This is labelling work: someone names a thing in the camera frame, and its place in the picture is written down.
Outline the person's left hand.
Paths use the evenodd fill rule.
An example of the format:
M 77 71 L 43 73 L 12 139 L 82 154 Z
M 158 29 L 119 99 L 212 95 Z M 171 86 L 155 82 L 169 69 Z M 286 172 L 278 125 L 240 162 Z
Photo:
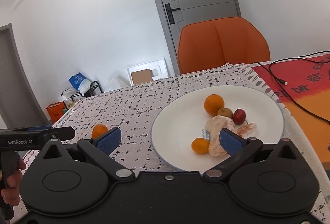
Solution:
M 1 196 L 6 204 L 10 206 L 18 206 L 20 203 L 20 183 L 22 179 L 22 171 L 26 169 L 26 164 L 20 158 L 18 160 L 17 169 L 7 178 L 8 188 L 1 190 Z

